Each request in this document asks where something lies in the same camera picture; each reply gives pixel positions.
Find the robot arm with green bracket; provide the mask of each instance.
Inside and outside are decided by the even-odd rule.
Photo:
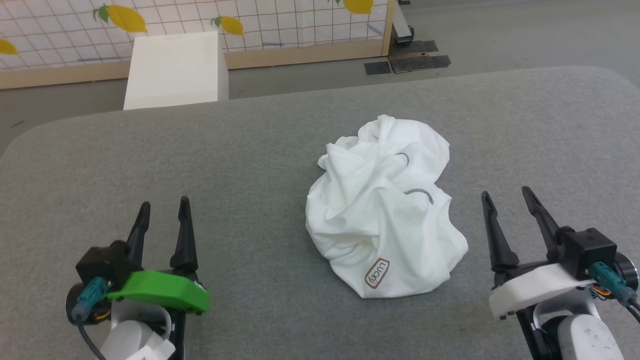
[[[183,360],[186,315],[209,309],[209,293],[196,275],[189,199],[180,200],[180,231],[170,270],[142,269],[150,210],[148,202],[142,204],[126,242],[92,247],[76,265],[82,283],[67,295],[67,317],[99,360]],[[105,320],[111,320],[111,332],[98,349],[84,325]]]

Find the white stool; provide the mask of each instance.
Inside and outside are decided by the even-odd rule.
[[[228,100],[217,31],[136,38],[124,110]]]

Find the gray floor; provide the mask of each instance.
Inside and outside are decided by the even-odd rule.
[[[375,59],[233,70],[232,99],[562,65],[615,70],[640,86],[640,1],[412,0],[402,7],[416,40],[435,40],[452,65],[367,76]],[[0,91],[0,154],[45,122],[121,110],[126,80]]]

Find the green plastic bracket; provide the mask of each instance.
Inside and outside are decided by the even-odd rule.
[[[132,273],[120,291],[109,292],[106,298],[125,298],[201,313],[209,309],[209,293],[204,289],[185,277],[157,271]]]

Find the teal connector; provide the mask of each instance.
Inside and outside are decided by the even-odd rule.
[[[629,307],[636,301],[636,292],[627,287],[627,282],[605,263],[593,263],[589,267],[589,274],[601,287],[611,291],[622,306]]]
[[[94,277],[78,296],[77,304],[71,310],[73,319],[84,323],[96,304],[104,298],[107,290],[109,290],[107,282],[101,277]]]

